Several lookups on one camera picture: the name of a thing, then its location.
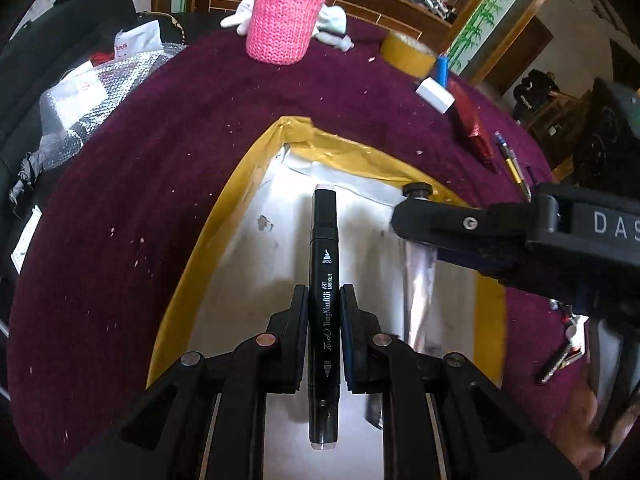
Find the black art marker pen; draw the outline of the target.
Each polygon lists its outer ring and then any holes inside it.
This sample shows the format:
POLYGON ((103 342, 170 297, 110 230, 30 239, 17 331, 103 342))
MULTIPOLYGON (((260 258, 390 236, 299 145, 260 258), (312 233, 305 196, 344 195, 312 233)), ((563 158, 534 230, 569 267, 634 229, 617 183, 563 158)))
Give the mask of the black art marker pen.
POLYGON ((340 257, 332 188, 312 194, 309 252, 309 441, 324 451, 337 442, 341 381, 340 257))

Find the yellow black pen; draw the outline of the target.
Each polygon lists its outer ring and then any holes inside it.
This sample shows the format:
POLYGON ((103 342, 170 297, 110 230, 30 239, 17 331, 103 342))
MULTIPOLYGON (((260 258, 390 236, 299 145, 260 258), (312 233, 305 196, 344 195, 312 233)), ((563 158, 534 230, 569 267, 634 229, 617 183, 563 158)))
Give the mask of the yellow black pen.
POLYGON ((495 132, 495 139, 504 162, 506 163, 506 168, 509 169, 510 175, 512 176, 515 184, 520 188, 524 200, 526 200, 526 202, 530 202, 532 200, 532 191, 526 182, 515 152, 510 148, 510 145, 506 143, 506 139, 499 131, 495 132))

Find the metal keys bunch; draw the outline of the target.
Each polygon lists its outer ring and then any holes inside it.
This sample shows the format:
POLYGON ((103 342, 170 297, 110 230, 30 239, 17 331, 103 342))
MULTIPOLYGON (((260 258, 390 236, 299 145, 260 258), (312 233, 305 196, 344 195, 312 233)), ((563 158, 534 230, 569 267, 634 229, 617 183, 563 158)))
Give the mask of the metal keys bunch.
POLYGON ((545 385, 559 370, 579 361, 586 351, 585 324, 588 318, 574 312, 566 302, 556 302, 563 323, 563 339, 536 376, 538 385, 545 385))

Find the red foil packet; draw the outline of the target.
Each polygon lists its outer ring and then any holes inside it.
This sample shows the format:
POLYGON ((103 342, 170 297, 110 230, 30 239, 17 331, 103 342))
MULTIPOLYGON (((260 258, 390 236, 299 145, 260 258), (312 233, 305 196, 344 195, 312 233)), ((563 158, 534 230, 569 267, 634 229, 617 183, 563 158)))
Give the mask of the red foil packet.
POLYGON ((487 130, 480 120, 475 103, 462 85, 453 79, 448 80, 448 91, 454 97, 454 107, 469 152, 493 174, 500 174, 495 150, 491 145, 487 130))

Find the yellow taped white tray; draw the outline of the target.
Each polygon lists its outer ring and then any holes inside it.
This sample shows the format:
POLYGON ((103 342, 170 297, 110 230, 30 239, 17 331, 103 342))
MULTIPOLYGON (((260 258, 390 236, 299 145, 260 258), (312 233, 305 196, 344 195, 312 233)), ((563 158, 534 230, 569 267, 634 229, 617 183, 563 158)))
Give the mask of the yellow taped white tray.
POLYGON ((309 278, 311 196, 334 189, 340 277, 386 333, 431 356, 457 351, 492 382, 506 356, 506 291, 439 263, 425 314, 409 314, 405 259, 390 228, 407 183, 424 173, 370 146, 283 117, 248 149, 210 212, 160 323, 149 375, 183 352, 218 356, 262 332, 309 278))

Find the white eraser box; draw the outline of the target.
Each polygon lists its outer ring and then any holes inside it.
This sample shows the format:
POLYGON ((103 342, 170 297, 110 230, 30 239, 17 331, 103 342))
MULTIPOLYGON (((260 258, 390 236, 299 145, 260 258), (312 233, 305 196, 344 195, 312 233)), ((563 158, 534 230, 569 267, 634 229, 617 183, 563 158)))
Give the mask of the white eraser box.
POLYGON ((447 89, 432 77, 427 77, 421 81, 418 88, 416 88, 416 94, 441 115, 447 113, 456 100, 447 89))

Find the maroon table cloth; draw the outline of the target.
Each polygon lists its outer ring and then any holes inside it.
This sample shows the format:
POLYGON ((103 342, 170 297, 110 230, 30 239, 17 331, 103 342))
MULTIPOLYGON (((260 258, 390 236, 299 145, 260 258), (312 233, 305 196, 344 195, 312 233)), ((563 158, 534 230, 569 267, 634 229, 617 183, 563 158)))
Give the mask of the maroon table cloth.
POLYGON ((216 199, 280 117, 372 146, 475 207, 520 191, 465 148, 410 78, 355 47, 313 42, 297 64, 249 58, 231 30, 196 40, 128 98, 65 168, 17 279, 8 384, 21 444, 58 478, 143 390, 160 321, 216 199))

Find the yellow tape roll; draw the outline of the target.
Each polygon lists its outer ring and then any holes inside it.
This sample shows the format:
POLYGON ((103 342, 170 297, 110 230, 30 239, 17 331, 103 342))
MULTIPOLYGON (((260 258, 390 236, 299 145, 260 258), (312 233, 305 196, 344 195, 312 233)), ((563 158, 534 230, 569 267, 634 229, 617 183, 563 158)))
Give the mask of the yellow tape roll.
POLYGON ((391 66, 419 79, 431 73, 437 58, 437 54, 425 44, 396 30, 390 30, 384 38, 380 55, 391 66))

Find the white gloves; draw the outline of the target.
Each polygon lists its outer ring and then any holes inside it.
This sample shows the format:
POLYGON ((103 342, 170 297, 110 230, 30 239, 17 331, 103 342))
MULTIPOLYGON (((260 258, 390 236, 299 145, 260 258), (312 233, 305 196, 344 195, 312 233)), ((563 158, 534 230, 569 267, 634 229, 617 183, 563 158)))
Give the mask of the white gloves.
MULTIPOLYGON (((252 17, 255 0, 241 0, 235 12, 220 21, 221 28, 234 28, 239 36, 245 36, 252 17)), ((355 47, 347 35, 347 15, 340 6, 322 6, 312 36, 322 44, 348 52, 355 47)))

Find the pink knit sleeved bottle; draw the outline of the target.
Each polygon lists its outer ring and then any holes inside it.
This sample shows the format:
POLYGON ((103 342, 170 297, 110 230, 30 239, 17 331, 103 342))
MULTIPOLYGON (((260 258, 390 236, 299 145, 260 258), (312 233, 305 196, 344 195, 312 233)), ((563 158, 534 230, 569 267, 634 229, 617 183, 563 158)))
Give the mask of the pink knit sleeved bottle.
POLYGON ((246 52, 254 60, 292 65, 307 52, 326 0, 255 0, 248 24, 246 52))

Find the silver bubble wrap bag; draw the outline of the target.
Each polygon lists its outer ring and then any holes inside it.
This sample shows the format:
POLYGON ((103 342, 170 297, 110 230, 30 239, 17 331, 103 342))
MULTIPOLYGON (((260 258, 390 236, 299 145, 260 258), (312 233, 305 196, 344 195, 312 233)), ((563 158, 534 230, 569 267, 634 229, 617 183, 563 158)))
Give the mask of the silver bubble wrap bag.
POLYGON ((39 100, 39 148, 27 154, 9 192, 16 205, 40 174, 76 156, 128 94, 184 49, 182 44, 162 44, 158 50, 135 53, 94 66, 85 62, 72 70, 39 100))

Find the white red paper packet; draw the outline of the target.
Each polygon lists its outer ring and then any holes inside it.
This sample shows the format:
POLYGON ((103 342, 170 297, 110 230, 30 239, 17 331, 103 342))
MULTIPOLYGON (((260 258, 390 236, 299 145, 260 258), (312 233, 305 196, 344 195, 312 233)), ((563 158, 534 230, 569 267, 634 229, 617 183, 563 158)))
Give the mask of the white red paper packet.
POLYGON ((121 61, 139 53, 163 49, 160 36, 160 23, 157 20, 143 23, 124 32, 121 30, 114 38, 114 60, 121 61))

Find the black office chair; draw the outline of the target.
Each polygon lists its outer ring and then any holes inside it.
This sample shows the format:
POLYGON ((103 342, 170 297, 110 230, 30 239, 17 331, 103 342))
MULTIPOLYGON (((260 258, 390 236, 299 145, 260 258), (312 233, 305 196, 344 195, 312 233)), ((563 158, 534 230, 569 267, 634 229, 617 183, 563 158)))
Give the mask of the black office chair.
POLYGON ((1 237, 17 222, 9 192, 21 161, 38 148, 43 92, 91 55, 111 52, 121 30, 157 20, 163 40, 192 44, 218 29, 223 16, 138 12, 132 0, 56 0, 27 22, 1 52, 1 237))

